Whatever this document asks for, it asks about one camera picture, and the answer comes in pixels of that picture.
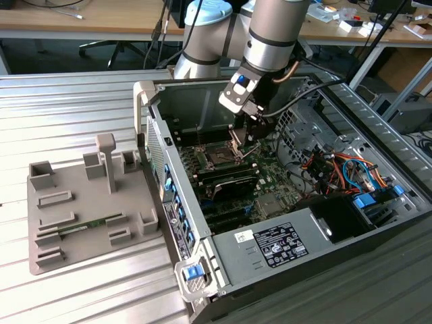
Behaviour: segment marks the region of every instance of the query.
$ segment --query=vent grill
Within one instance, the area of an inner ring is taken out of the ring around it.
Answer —
[[[163,182],[165,180],[165,162],[161,145],[158,141],[153,122],[148,120],[147,125],[147,149],[150,153],[151,165],[153,170],[156,171],[158,180]]]

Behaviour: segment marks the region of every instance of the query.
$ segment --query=motherboard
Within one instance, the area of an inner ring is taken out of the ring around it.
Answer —
[[[224,140],[178,149],[214,234],[283,215],[302,198],[266,140],[248,148]]]

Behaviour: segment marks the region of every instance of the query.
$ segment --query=wire bundle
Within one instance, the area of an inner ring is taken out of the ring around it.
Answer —
[[[312,176],[320,174],[316,185],[318,193],[360,194],[369,189],[359,183],[362,182],[359,167],[364,170],[375,190],[387,187],[376,165],[362,157],[353,157],[344,153],[335,153],[332,159],[327,159],[325,153],[312,153],[301,169],[304,170],[303,172],[308,171]]]

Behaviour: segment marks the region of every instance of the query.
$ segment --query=white sticker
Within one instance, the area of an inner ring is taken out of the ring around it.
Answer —
[[[254,238],[254,232],[252,232],[251,229],[248,229],[247,231],[235,233],[234,237],[237,240],[237,243],[253,240]]]

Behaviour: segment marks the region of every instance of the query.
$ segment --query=power supply label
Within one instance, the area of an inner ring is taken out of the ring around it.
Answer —
[[[276,268],[304,257],[308,250],[291,223],[284,223],[254,234],[269,267]]]

